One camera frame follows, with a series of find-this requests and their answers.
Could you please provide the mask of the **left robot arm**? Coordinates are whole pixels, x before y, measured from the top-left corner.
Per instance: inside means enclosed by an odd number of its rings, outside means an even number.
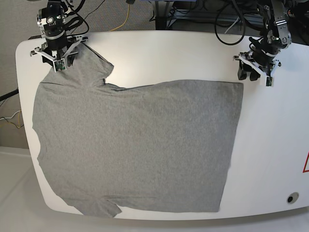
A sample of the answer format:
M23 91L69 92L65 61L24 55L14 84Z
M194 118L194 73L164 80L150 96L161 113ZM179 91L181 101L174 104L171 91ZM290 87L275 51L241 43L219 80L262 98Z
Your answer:
M249 38L250 50L240 52L234 59L239 61L238 79L260 80L265 86L273 86L274 73L281 62L276 58L281 50L292 42L285 16L285 7L280 0L265 0L257 3L263 27L260 38Z

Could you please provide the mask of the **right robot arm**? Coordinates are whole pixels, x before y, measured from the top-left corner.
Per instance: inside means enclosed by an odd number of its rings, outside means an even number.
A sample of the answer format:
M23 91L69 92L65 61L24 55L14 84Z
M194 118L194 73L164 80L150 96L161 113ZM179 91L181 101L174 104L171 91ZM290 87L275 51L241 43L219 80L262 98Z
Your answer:
M87 32L68 34L83 23L89 29L86 20L78 14L85 1L82 0L76 8L72 3L71 0L49 0L47 6L37 14L37 25L45 42L34 48L30 55L40 55L44 63L53 67L54 72L72 66L78 54L77 46L88 40L85 35Z

